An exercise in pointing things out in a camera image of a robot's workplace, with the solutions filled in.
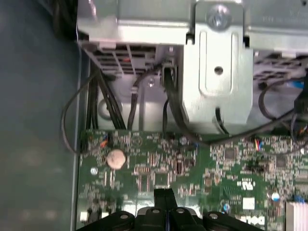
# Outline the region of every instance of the metal sheet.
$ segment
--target metal sheet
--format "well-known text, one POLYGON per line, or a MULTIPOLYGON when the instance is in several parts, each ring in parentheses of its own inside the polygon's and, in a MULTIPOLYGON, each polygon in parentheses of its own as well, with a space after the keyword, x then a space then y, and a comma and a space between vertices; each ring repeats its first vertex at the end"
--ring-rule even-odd
MULTIPOLYGON (((78 49, 55 38, 33 0, 0 1, 0 31, 1 230, 68 231, 74 158, 59 129, 77 89, 78 49)), ((75 104, 67 115, 71 141, 76 116, 75 104)))

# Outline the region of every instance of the heatsink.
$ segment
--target heatsink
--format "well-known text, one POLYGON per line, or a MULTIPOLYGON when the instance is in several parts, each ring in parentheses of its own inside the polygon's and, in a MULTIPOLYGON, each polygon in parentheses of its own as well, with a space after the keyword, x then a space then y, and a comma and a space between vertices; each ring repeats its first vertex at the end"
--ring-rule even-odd
POLYGON ((286 231, 308 231, 308 204, 286 203, 286 231))

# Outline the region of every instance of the capacitor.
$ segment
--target capacitor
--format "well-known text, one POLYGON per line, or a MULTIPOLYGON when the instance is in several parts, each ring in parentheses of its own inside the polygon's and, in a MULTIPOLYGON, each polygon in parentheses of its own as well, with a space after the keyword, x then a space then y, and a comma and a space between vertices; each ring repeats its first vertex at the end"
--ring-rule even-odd
POLYGON ((121 149, 113 149, 107 155, 107 164, 114 170, 119 170, 126 162, 126 156, 121 149))
POLYGON ((230 211, 230 205, 229 204, 224 204, 223 205, 223 210, 228 213, 230 211))
POLYGON ((300 196, 300 195, 295 195, 294 196, 294 201, 298 202, 298 203, 305 203, 305 199, 302 196, 300 196))
POLYGON ((274 192, 272 195, 271 195, 271 199, 275 202, 279 201, 280 199, 280 196, 277 192, 274 192))

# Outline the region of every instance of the white label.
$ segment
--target white label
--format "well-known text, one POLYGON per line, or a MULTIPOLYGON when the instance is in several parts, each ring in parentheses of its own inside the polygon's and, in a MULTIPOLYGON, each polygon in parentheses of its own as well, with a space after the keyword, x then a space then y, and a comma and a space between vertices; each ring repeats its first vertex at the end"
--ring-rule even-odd
POLYGON ((237 186, 241 186, 243 190, 251 191, 254 189, 254 186, 256 185, 255 182, 251 181, 238 181, 237 186))
POLYGON ((243 197, 243 209, 254 210, 255 209, 255 198, 254 197, 243 197))
POLYGON ((265 225, 265 217, 261 216, 261 217, 250 217, 250 216, 242 216, 241 217, 241 221, 242 222, 246 222, 250 225, 265 225))

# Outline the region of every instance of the mounting hole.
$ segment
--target mounting hole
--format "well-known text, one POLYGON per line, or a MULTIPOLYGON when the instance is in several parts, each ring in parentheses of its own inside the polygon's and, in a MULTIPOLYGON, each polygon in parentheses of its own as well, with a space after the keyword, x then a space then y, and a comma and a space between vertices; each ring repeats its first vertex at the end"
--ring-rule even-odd
POLYGON ((223 69, 221 66, 215 67, 214 71, 215 71, 215 74, 218 76, 220 76, 223 73, 223 69))

